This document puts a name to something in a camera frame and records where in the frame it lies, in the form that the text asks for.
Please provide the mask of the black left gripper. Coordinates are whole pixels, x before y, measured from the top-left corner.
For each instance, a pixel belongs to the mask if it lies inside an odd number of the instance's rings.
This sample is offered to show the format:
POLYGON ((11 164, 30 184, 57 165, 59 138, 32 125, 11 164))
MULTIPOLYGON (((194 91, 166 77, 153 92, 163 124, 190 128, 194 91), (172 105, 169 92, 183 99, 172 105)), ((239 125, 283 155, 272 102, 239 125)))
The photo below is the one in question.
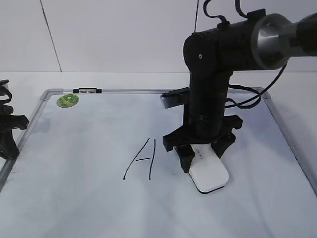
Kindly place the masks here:
POLYGON ((25 130, 29 124, 25 115, 15 116, 13 111, 11 106, 0 106, 0 156, 5 160, 16 160, 19 155, 12 130, 25 130))

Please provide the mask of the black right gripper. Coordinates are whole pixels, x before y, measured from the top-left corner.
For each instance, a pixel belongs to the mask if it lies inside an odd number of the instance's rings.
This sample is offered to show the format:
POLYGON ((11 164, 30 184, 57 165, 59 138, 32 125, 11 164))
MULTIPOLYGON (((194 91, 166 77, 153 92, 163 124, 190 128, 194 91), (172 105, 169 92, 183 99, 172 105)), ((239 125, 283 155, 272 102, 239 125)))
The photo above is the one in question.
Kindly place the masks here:
POLYGON ((224 116, 215 121, 194 121, 182 125, 163 137, 163 145, 167 151, 176 147, 180 165, 184 173, 188 173, 195 152, 192 144, 210 144, 220 159, 224 152, 235 142, 233 129, 240 129, 243 120, 237 115, 224 116))

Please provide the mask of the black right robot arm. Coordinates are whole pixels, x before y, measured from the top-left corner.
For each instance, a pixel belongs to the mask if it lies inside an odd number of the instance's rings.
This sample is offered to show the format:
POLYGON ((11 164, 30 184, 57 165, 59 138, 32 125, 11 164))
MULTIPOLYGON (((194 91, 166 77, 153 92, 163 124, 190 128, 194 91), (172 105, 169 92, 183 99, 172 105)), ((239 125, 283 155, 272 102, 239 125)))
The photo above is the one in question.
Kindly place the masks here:
POLYGON ((221 157, 235 142, 232 130, 243 123, 237 115, 224 114, 233 72, 285 68, 292 57, 316 54, 315 14, 293 23, 259 9, 249 12, 245 21, 223 20, 214 29, 193 33, 183 46, 190 84, 162 96, 166 108, 184 109, 182 126, 163 137, 165 149, 176 150, 185 173, 195 156, 194 144, 209 144, 221 157))

